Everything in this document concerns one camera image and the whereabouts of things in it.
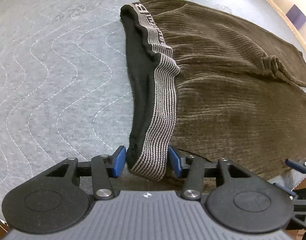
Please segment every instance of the gray blue fabric surface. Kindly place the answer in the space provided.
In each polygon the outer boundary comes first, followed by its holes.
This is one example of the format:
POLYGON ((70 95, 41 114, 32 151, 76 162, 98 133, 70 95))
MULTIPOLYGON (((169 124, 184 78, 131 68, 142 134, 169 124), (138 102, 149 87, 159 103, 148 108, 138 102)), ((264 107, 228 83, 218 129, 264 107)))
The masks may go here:
MULTIPOLYGON (((0 218, 4 195, 54 163, 128 146, 133 99, 119 11, 132 1, 0 0, 0 218)), ((266 0, 190 1, 256 23, 306 60, 266 0)), ((135 186, 131 178, 120 185, 149 189, 146 179, 135 186)), ((286 175, 281 182, 292 187, 300 180, 286 175)), ((89 184, 82 181, 88 190, 89 184)))

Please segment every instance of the black fabric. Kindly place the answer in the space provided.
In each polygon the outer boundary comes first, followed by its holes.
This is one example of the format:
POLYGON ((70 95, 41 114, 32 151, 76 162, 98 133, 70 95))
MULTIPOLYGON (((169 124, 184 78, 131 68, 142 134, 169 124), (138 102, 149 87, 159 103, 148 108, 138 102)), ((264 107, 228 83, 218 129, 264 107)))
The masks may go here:
POLYGON ((140 25, 131 6, 124 5, 120 17, 125 30, 127 69, 134 98, 130 146, 126 154, 126 162, 131 169, 141 155, 146 131, 152 120, 155 100, 154 70, 161 55, 152 51, 152 46, 148 44, 148 32, 140 25))

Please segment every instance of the gray gripper base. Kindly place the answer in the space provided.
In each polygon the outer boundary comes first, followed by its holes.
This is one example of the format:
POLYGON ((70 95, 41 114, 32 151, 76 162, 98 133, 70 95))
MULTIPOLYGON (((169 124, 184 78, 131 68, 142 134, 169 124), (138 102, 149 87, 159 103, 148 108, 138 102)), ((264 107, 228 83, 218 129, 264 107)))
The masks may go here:
POLYGON ((79 224, 50 235, 12 230, 5 240, 291 240, 284 231, 246 235, 217 225, 196 201, 175 191, 121 191, 98 201, 79 224))

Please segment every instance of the garment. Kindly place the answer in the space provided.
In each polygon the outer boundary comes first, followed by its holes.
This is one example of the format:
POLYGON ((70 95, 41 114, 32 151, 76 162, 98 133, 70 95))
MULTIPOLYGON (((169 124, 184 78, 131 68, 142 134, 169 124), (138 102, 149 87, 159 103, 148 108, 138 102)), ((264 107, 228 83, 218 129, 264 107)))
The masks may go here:
POLYGON ((168 144, 265 179, 286 158, 306 158, 306 64, 293 45, 184 0, 140 0, 121 19, 135 101, 131 171, 161 179, 168 144))

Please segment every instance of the black circular joint cover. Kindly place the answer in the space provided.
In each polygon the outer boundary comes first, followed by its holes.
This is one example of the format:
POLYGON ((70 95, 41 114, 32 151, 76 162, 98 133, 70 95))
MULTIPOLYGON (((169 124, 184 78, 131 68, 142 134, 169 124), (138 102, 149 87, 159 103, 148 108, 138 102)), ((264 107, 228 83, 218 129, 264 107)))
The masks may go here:
POLYGON ((82 219, 87 194, 64 178, 43 177, 11 190, 2 202, 10 226, 31 234, 54 233, 82 219))
POLYGON ((216 188, 205 207, 225 227, 248 234, 282 229, 293 213, 287 193, 266 181, 249 178, 232 179, 216 188))

